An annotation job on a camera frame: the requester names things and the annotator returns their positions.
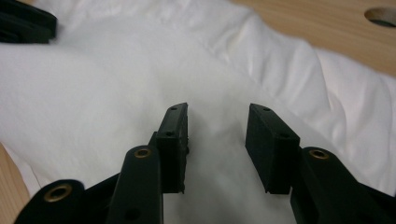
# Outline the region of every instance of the black mechanical part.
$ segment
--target black mechanical part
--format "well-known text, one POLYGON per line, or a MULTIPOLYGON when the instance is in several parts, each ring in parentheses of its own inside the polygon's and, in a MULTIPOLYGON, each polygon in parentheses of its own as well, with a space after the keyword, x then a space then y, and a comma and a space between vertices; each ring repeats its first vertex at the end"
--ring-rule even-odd
POLYGON ((246 149, 265 191, 289 194, 300 137, 270 108, 250 105, 246 149))
POLYGON ((14 0, 0 1, 0 42, 47 44, 56 37, 57 19, 14 0))
POLYGON ((86 190, 76 180, 53 182, 35 195, 15 223, 163 223, 163 193, 184 189, 187 108, 170 107, 148 145, 127 152, 119 174, 86 190), (168 131, 175 133, 169 139, 158 134, 168 131), (171 183, 167 190, 163 182, 171 183))
POLYGON ((396 223, 395 198, 360 184, 331 152, 300 149, 293 134, 275 112, 250 105, 247 152, 266 191, 288 193, 278 188, 291 184, 290 203, 298 224, 396 223), (282 133, 295 139, 292 144, 283 142, 288 138, 279 137, 282 133))

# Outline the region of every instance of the white fabric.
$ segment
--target white fabric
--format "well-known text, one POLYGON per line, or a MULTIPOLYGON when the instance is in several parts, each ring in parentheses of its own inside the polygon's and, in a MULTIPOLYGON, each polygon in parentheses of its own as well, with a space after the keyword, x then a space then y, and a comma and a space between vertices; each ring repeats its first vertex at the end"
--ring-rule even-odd
POLYGON ((186 193, 165 223, 292 223, 264 193, 244 147, 250 103, 339 156, 362 183, 396 190, 396 82, 280 35, 227 1, 53 1, 50 45, 0 44, 0 142, 33 194, 62 178, 86 188, 120 171, 166 108, 189 103, 186 193))

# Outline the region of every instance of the wooden table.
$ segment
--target wooden table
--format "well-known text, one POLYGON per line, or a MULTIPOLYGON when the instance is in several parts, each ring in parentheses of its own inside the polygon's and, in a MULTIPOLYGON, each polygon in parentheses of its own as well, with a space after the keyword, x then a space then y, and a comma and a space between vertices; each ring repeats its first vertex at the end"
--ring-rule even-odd
MULTIPOLYGON (((281 33, 341 52, 396 77, 396 28, 375 25, 364 16, 373 7, 396 8, 394 0, 233 1, 253 7, 267 24, 281 33)), ((373 13, 371 17, 381 17, 381 11, 373 13)), ((0 147, 0 181, 0 223, 12 223, 29 197, 18 169, 3 147, 0 147)))

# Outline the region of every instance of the wooden surface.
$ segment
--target wooden surface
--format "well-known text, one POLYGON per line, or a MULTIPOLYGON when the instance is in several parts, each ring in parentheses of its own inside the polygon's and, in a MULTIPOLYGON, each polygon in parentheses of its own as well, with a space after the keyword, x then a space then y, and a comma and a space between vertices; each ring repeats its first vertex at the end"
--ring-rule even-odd
MULTIPOLYGON (((396 28, 367 21, 371 7, 394 7, 394 0, 233 0, 253 7, 274 29, 312 45, 343 53, 396 77, 396 28)), ((28 194, 21 175, 0 147, 0 223, 12 223, 28 194)))

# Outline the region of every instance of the white cloth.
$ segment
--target white cloth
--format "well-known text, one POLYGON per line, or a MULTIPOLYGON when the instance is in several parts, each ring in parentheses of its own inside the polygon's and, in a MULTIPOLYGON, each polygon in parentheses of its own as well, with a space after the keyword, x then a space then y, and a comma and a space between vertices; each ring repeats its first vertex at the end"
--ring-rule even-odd
POLYGON ((86 188, 148 143, 166 108, 189 103, 186 193, 165 223, 292 223, 264 193, 244 147, 250 103, 336 154, 362 183, 396 190, 396 82, 268 28, 227 1, 53 1, 50 45, 0 44, 0 142, 33 194, 63 178, 86 188))

